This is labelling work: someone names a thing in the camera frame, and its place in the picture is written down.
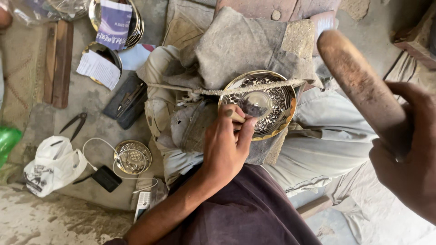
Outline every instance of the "tied rope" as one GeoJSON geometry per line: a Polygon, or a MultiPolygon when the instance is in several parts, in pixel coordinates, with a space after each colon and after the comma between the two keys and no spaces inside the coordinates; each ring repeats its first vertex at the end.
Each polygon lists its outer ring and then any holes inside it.
{"type": "Polygon", "coordinates": [[[186,91],[186,92],[191,92],[194,94],[221,96],[221,95],[231,95],[231,94],[235,94],[235,93],[251,92],[251,91],[255,91],[255,90],[277,88],[277,87],[283,87],[283,86],[292,86],[295,84],[302,84],[306,81],[307,80],[304,80],[304,79],[289,79],[286,81],[253,85],[253,86],[249,86],[249,87],[245,87],[245,88],[232,88],[232,89],[227,89],[227,90],[208,90],[208,89],[202,89],[202,88],[187,88],[187,87],[174,86],[174,85],[164,85],[164,84],[157,84],[157,83],[147,83],[147,86],[158,87],[158,88],[167,88],[167,89],[173,89],[173,90],[179,90],[179,91],[186,91]]]}

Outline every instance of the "pliers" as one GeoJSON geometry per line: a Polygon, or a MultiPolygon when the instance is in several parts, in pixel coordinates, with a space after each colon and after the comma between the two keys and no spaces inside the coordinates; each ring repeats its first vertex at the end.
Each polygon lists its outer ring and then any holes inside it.
{"type": "Polygon", "coordinates": [[[62,133],[65,129],[67,129],[69,126],[71,126],[71,124],[73,124],[74,122],[76,122],[80,118],[80,123],[77,126],[76,131],[74,131],[73,137],[71,137],[71,140],[70,140],[70,141],[73,141],[74,138],[79,133],[80,129],[82,129],[83,124],[85,124],[85,120],[86,120],[87,116],[88,116],[88,114],[86,114],[85,112],[80,113],[75,118],[73,118],[69,123],[67,123],[67,125],[65,125],[65,127],[59,133],[62,133]]]}

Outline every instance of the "charging cable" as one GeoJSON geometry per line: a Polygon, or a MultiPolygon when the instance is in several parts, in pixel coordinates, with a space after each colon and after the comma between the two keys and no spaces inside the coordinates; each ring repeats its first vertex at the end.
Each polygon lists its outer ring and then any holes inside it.
{"type": "MultiPolygon", "coordinates": [[[[109,144],[106,140],[101,139],[101,138],[90,138],[89,140],[87,140],[87,141],[85,142],[85,144],[83,144],[83,148],[82,148],[82,153],[83,153],[83,155],[85,155],[85,146],[86,146],[86,144],[87,144],[89,141],[91,141],[91,140],[101,140],[101,141],[103,141],[104,143],[106,143],[108,146],[110,146],[110,148],[112,148],[113,151],[115,151],[115,153],[116,153],[116,159],[113,161],[113,164],[112,164],[112,171],[113,171],[114,174],[117,175],[118,177],[120,177],[120,178],[122,178],[122,179],[126,179],[126,180],[152,180],[152,183],[153,183],[153,180],[156,181],[155,184],[153,184],[153,185],[151,185],[151,186],[148,186],[148,187],[146,187],[146,188],[143,188],[143,189],[141,189],[141,190],[134,191],[133,194],[135,194],[135,193],[137,193],[137,192],[143,191],[143,190],[145,190],[145,189],[148,189],[148,188],[151,188],[151,187],[157,185],[157,182],[158,182],[158,181],[157,181],[157,179],[154,178],[154,177],[153,177],[153,178],[126,178],[126,177],[119,176],[119,175],[116,173],[116,171],[115,171],[115,163],[116,163],[117,161],[119,161],[119,162],[121,163],[121,164],[120,164],[121,167],[123,167],[123,169],[126,170],[126,169],[124,168],[124,166],[123,166],[123,162],[121,161],[121,158],[120,158],[120,155],[123,154],[124,152],[130,151],[130,150],[137,151],[137,152],[139,152],[139,153],[142,155],[142,157],[144,158],[145,162],[147,162],[147,158],[145,157],[144,153],[142,153],[141,151],[136,150],[136,149],[126,149],[126,150],[124,150],[124,151],[118,153],[118,152],[115,150],[115,148],[113,148],[113,146],[111,146],[111,144],[109,144]]],[[[98,170],[96,167],[94,167],[94,166],[93,166],[93,165],[88,161],[88,159],[86,159],[86,162],[87,162],[89,165],[91,165],[91,167],[94,169],[94,171],[97,171],[97,170],[98,170]]],[[[139,172],[138,174],[141,174],[141,173],[144,171],[145,167],[146,167],[146,165],[144,164],[144,167],[142,168],[141,172],[139,172]]]]}

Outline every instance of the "phone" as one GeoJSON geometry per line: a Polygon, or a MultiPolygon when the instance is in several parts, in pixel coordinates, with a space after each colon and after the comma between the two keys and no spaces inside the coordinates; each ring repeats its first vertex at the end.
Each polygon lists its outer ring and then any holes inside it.
{"type": "Polygon", "coordinates": [[[150,200],[151,192],[141,191],[139,193],[138,205],[136,206],[135,219],[133,220],[133,223],[136,223],[139,217],[141,217],[141,215],[148,210],[150,207],[150,200]]]}

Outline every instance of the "grey trousers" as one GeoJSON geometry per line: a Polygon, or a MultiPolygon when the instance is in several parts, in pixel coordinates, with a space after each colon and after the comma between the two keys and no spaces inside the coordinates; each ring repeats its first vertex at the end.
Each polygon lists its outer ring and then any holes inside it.
{"type": "MultiPolygon", "coordinates": [[[[137,71],[138,76],[146,83],[162,83],[162,74],[172,59],[179,59],[177,48],[158,47],[137,71]]],[[[170,123],[175,93],[156,87],[149,87],[147,92],[145,114],[156,140],[170,123]]],[[[368,160],[375,133],[353,104],[337,92],[321,92],[319,88],[303,92],[293,121],[299,129],[288,132],[277,163],[263,165],[288,196],[324,186],[331,178],[368,160]]],[[[158,142],[156,145],[164,157],[167,185],[203,161],[201,153],[184,153],[158,142]]]]}

